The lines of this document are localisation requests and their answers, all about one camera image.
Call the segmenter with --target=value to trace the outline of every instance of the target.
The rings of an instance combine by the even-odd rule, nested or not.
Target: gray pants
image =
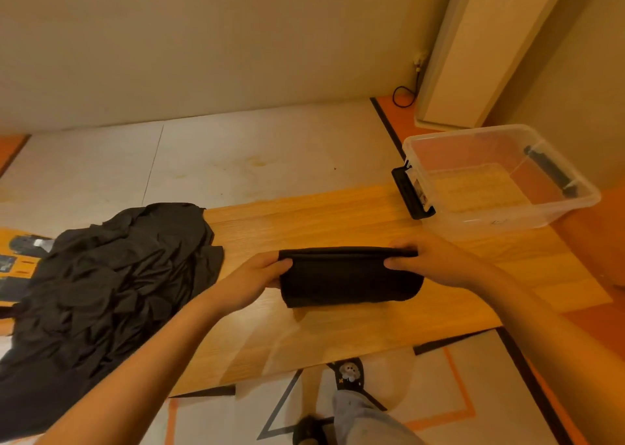
[[[336,391],[334,430],[338,445],[424,445],[408,427],[371,404],[363,394]]]

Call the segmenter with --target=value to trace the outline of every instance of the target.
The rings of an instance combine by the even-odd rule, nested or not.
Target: plastic storage box
[[[409,137],[406,175],[421,199],[424,227],[447,239],[538,228],[594,205],[601,193],[527,125]]]

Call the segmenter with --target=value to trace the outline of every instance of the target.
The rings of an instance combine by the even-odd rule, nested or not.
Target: foot
[[[328,366],[334,371],[336,389],[363,392],[364,368],[360,358],[343,359],[342,361],[331,362]]]
[[[321,421],[313,416],[301,419],[293,430],[293,445],[327,445]]]

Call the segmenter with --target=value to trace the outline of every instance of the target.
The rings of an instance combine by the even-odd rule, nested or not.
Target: wooden table
[[[221,276],[274,249],[386,246],[420,226],[394,186],[378,186],[207,210],[214,244],[226,250]],[[557,311],[610,297],[549,227],[459,243],[527,284]],[[426,281],[406,302],[288,309],[269,289],[220,321],[172,395],[499,326],[472,293]]]

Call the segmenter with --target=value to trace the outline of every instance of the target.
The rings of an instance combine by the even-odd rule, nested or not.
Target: forearm
[[[208,331],[223,316],[208,290],[84,396],[38,445],[138,444]]]
[[[510,276],[491,271],[472,289],[593,444],[625,443],[625,364]]]

